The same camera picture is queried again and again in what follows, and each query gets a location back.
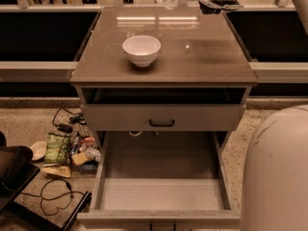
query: closed drawer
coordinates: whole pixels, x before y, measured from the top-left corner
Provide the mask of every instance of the closed drawer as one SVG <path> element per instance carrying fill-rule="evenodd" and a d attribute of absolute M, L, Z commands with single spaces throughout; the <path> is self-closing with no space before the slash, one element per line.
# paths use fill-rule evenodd
<path fill-rule="evenodd" d="M 245 105 L 82 105 L 93 131 L 232 131 Z"/>
<path fill-rule="evenodd" d="M 101 143 L 86 228 L 239 227 L 215 133 L 107 132 Z"/>

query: yellow object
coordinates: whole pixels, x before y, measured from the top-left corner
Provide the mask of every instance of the yellow object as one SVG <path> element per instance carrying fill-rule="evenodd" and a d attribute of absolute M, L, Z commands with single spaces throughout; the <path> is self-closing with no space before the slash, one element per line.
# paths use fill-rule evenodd
<path fill-rule="evenodd" d="M 86 156 L 86 153 L 84 151 L 78 154 L 72 155 L 71 160 L 73 161 L 73 164 L 75 166 L 81 166 L 84 163 L 91 161 L 91 159 Z"/>

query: cable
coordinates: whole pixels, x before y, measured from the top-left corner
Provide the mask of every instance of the cable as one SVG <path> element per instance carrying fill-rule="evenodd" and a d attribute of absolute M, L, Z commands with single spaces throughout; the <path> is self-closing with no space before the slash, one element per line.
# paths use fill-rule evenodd
<path fill-rule="evenodd" d="M 69 192 L 65 192 L 65 193 L 62 193 L 62 194 L 60 194 L 60 195 L 58 195 L 58 196 L 51 197 L 51 198 L 44 197 L 44 196 L 43 196 L 43 192 L 44 192 L 45 188 L 46 188 L 49 184 L 51 184 L 52 182 L 55 182 L 55 181 L 63 181 L 63 182 L 65 182 L 66 187 L 69 189 Z M 4 183 L 3 180 L 1 180 L 1 185 L 2 185 L 2 186 L 5 188 L 5 190 L 7 190 L 8 192 L 16 193 L 16 191 L 14 191 L 14 190 L 8 188 L 8 187 L 6 186 L 6 184 Z M 27 195 L 27 196 L 31 196 L 31 197 L 40 198 L 40 204 L 39 204 L 39 206 L 40 206 L 41 210 L 43 211 L 43 213 L 44 213 L 46 216 L 49 216 L 49 217 L 50 217 L 50 216 L 55 216 L 55 215 L 57 215 L 57 214 L 59 213 L 59 211 L 61 211 L 61 210 L 65 210 L 65 209 L 71 204 L 71 201 L 72 201 L 72 199 L 74 198 L 74 194 L 75 194 L 75 193 L 78 193 L 78 194 L 80 194 L 80 195 L 82 195 L 82 196 L 85 195 L 85 194 L 82 193 L 82 192 L 73 191 L 72 188 L 71 188 L 71 185 L 69 184 L 69 182 L 65 181 L 64 179 L 53 179 L 53 180 L 51 180 L 51 181 L 45 183 L 45 185 L 41 188 L 40 194 L 39 194 L 39 195 L 30 194 L 30 193 L 25 193 L 25 192 L 21 192 L 20 194 Z M 64 197 L 64 196 L 66 196 L 66 195 L 70 195 L 69 202 L 67 203 L 66 206 L 64 206 L 64 207 L 59 207 L 59 206 L 57 206 L 57 207 L 56 207 L 57 211 L 56 211 L 55 213 L 51 213 L 51 214 L 46 213 L 46 211 L 44 210 L 44 207 L 43 207 L 43 202 L 44 202 L 44 201 L 53 201 L 53 200 L 59 199 L 59 198 L 61 198 L 61 197 Z"/>

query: cabinet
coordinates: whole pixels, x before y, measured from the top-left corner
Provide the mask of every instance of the cabinet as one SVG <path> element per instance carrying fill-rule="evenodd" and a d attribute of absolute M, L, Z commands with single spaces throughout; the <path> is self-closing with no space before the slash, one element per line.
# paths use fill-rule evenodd
<path fill-rule="evenodd" d="M 121 44 L 144 34 L 162 48 L 140 69 Z M 87 228 L 238 228 L 221 152 L 256 83 L 221 14 L 104 9 L 71 78 L 102 153 L 78 219 Z"/>

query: open drawer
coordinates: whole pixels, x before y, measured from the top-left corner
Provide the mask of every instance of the open drawer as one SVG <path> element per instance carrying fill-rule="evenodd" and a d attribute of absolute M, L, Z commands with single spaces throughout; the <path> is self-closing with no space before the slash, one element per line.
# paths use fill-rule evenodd
<path fill-rule="evenodd" d="M 87 228 L 238 228 L 213 132 L 107 132 Z"/>

